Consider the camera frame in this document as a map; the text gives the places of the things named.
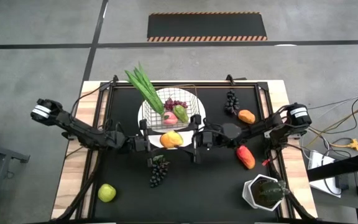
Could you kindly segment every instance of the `wooden table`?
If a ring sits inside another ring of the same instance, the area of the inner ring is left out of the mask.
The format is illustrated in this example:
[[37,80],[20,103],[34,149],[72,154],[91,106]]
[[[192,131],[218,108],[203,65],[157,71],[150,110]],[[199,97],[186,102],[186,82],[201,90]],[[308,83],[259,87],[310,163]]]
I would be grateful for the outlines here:
[[[289,104],[287,91],[285,89],[283,80],[248,80],[248,81],[237,81],[237,82],[267,82],[270,93],[270,100],[272,102],[273,111],[279,109],[283,105]],[[81,96],[85,95],[92,90],[100,86],[101,81],[88,81],[84,82]],[[86,96],[78,103],[76,111],[76,118],[83,122],[92,125],[95,114],[96,101],[98,98],[98,91]],[[107,94],[103,96],[103,102],[100,112],[99,125],[102,123],[104,110],[106,106]],[[264,115],[267,117],[269,112],[267,111],[267,104],[265,97],[261,97],[262,104],[264,107]],[[289,140],[293,145],[299,146],[299,142],[296,140]],[[80,144],[78,141],[70,141],[67,148],[67,154],[78,149]],[[63,165],[62,175],[60,177],[60,183],[58,186],[55,203],[52,210],[51,218],[59,217],[69,206],[74,199],[75,195],[80,191],[81,180],[83,177],[83,171],[85,167],[87,149],[81,149],[78,152],[68,157]],[[286,147],[282,151],[285,171],[287,173],[288,183],[290,190],[294,193],[298,201],[304,206],[304,208],[314,217],[317,217],[316,207],[314,205],[313,196],[311,194],[308,176],[306,174],[306,168],[303,163],[302,152],[293,147]],[[276,168],[279,169],[277,161],[275,161]],[[88,214],[88,207],[90,201],[90,188],[86,194],[82,216],[86,218]],[[283,216],[288,217],[287,206],[283,200],[282,204]]]

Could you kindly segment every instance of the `mango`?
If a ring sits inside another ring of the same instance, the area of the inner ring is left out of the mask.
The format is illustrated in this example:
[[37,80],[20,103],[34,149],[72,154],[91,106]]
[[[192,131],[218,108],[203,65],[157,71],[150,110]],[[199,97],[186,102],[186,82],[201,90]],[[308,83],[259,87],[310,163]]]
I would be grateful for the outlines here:
[[161,135],[160,143],[163,147],[170,149],[175,146],[181,146],[183,144],[183,138],[180,136],[179,133],[175,131],[169,131]]
[[240,110],[239,119],[247,124],[255,123],[255,115],[249,110]]

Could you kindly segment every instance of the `black mat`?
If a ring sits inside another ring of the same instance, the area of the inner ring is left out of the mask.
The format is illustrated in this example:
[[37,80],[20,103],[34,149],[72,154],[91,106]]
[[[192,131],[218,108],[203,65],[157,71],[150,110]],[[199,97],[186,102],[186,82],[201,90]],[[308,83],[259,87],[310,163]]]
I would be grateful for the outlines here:
[[147,41],[267,40],[259,12],[168,12],[149,16]]
[[[233,122],[223,112],[226,88],[199,88],[198,97],[213,123]],[[247,108],[260,119],[254,88],[236,89],[241,108]],[[137,90],[119,88],[114,91],[112,119],[123,124],[125,132],[137,134],[137,113],[142,98]],[[211,149],[202,152],[202,164],[190,163],[190,157],[181,151],[165,151],[171,162],[163,184],[149,187],[150,169],[145,154],[107,152],[99,187],[109,183],[117,189],[117,197],[110,203],[96,199],[94,217],[115,222],[272,222],[275,212],[251,208],[241,197],[244,182],[257,174],[268,175],[264,160],[263,137],[251,139],[247,146],[257,161],[256,167],[246,170],[237,160],[234,150]]]

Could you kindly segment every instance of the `green apple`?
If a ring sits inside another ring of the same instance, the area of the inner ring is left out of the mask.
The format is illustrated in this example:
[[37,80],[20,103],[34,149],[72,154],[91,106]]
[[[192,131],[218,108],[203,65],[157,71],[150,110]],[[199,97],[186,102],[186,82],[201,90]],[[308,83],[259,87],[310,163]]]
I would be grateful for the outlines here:
[[110,202],[116,196],[116,189],[109,184],[103,184],[98,191],[98,197],[102,202]]

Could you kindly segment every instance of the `yellow cable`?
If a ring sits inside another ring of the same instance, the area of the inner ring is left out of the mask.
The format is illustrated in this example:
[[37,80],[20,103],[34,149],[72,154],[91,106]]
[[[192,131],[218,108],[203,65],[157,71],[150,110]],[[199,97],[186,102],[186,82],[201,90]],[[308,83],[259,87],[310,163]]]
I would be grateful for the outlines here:
[[305,147],[309,147],[310,145],[312,145],[316,141],[316,139],[318,139],[322,134],[324,134],[324,132],[334,130],[337,127],[332,128],[333,126],[335,126],[336,124],[339,124],[342,121],[345,121],[345,120],[349,119],[352,115],[354,115],[356,113],[358,113],[358,109],[354,113],[351,113],[351,114],[347,115],[345,118],[343,118],[343,119],[335,122],[334,124],[328,126],[326,129],[324,129],[320,133],[315,132],[317,134],[317,136],[313,140],[311,140],[311,142],[309,142],[309,144],[307,144]]
[[347,144],[347,145],[337,145],[337,144],[331,144],[329,143],[330,146],[334,146],[334,147],[351,147],[350,144]]

